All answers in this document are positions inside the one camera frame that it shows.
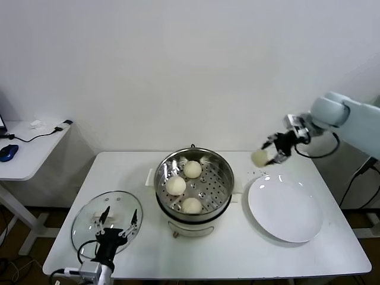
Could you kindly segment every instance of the computer mouse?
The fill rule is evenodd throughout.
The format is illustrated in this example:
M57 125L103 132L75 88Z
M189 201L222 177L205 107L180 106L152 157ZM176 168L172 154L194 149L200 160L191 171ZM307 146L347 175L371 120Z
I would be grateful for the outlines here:
M6 147L3 147L0 150L0 162L10 161L14 157L17 151L18 151L18 145L16 144L8 144Z

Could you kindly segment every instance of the robotic arm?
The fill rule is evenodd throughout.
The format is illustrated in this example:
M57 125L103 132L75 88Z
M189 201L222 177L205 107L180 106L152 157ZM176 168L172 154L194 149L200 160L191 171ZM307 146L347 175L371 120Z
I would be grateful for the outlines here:
M309 144L313 137L320 136L325 131L336 133L345 142L380 159L378 107L329 92L314 102L309 113L287 115L284 123L288 132L269 136L261 147L265 150L274 144L277 149L277 154L262 164L263 166L286 161L292 154L292 147L300 143Z
M80 268L66 267L60 270L56 270L49 277L49 284L53 285L53 277L55 274L64 274L68 278L79 278L83 281L80 284L93 284L93 285L111 285L113 283L111 275L115 269L113 259L116 255L116 251L119 246L125 245L128 240L133 238L133 235L137 233L137 209L134 211L130 226L126 229L117 229L114 227L103 227L107 216L109 214L110 207L101 214L99 220L94 221L94 226L97 229L95 234L96 240L90 240L84 243L77 252L78 260L81 263ZM90 261L84 261L80 259L80 249L92 242L97 242L99 248L96 251L95 258Z

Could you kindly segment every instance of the white desk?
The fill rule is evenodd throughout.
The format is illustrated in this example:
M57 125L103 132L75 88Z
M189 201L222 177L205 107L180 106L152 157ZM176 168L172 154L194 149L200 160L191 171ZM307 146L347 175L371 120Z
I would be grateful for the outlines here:
M29 122L5 122L9 134L29 140L40 134L48 134L54 130L54 127L61 122L48 122L43 129L30 129ZM14 158L8 162L0 163L0 181L26 181L34 176L43 162L53 151L57 143L67 133L68 128L55 134L36 138L31 142L22 142L20 140L0 139L0 149L8 144L18 144L19 149ZM48 214L41 214L35 218L14 196L0 186L0 203L7 207L15 216L9 222L8 232L13 225L20 219L30 229L30 233L22 245L19 254L27 255L33 246L36 238L55 238L59 229L48 229L43 226ZM5 232L0 236L0 240L5 238Z
M219 152L245 189L258 176L249 152ZM144 186L150 168L169 153L100 153L43 266L45 274L79 267L71 244L71 225L81 207L114 190L133 193L144 211L141 229L131 245L115 256L119 279L237 279L337 276L366 273L371 264L311 160L294 156L267 173L297 177L318 199L324 224L317 237L303 244L280 241L262 230L246 210L246 200L231 203L206 237L174 239L152 187Z

